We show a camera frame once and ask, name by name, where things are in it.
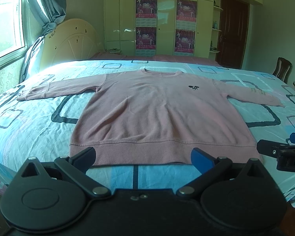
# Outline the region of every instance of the black logo on sweatshirt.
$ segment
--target black logo on sweatshirt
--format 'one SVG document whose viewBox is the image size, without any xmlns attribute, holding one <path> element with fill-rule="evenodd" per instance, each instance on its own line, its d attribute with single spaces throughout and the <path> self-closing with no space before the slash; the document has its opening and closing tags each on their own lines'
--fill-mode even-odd
<svg viewBox="0 0 295 236">
<path fill-rule="evenodd" d="M 191 86 L 191 85 L 189 85 L 189 88 L 192 88 L 193 90 L 197 90 L 199 88 L 199 86 Z"/>
</svg>

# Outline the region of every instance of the clothing item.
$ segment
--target clothing item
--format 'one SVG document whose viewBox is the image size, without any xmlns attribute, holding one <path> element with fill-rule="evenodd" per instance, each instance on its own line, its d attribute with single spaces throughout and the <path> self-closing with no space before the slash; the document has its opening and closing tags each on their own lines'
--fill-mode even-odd
<svg viewBox="0 0 295 236">
<path fill-rule="evenodd" d="M 70 156 L 96 150 L 95 165 L 190 164 L 198 147 L 213 157 L 246 163 L 256 141 L 227 96 L 282 106 L 276 97 L 197 75 L 146 69 L 67 79 L 25 90 L 18 100 L 93 90 L 70 141 Z"/>
</svg>

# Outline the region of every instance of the window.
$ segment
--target window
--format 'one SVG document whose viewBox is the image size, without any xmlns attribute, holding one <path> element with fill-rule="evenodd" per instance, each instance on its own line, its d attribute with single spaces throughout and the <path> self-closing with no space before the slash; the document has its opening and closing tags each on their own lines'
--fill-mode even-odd
<svg viewBox="0 0 295 236">
<path fill-rule="evenodd" d="M 0 0 L 0 66 L 27 50 L 22 28 L 22 0 Z"/>
</svg>

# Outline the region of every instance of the tied curtain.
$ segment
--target tied curtain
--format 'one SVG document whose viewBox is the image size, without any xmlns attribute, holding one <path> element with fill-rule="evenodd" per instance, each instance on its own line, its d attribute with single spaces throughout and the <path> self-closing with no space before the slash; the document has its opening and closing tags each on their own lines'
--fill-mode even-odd
<svg viewBox="0 0 295 236">
<path fill-rule="evenodd" d="M 66 0 L 27 0 L 35 19 L 42 26 L 41 36 L 26 52 L 20 83 L 39 72 L 45 36 L 56 29 L 66 16 Z"/>
</svg>

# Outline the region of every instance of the sweatshirt collar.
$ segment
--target sweatshirt collar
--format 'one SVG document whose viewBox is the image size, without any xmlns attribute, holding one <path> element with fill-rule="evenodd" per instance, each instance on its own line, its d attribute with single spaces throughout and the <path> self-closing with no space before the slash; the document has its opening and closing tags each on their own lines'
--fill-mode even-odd
<svg viewBox="0 0 295 236">
<path fill-rule="evenodd" d="M 173 76 L 177 76 L 180 75 L 182 73 L 182 71 L 178 70 L 176 73 L 174 72 L 157 72 L 157 71 L 151 71 L 151 70 L 147 70 L 145 68 L 141 69 L 141 72 L 146 74 L 146 75 L 152 75 L 152 76 L 161 76 L 161 77 L 173 77 Z"/>
</svg>

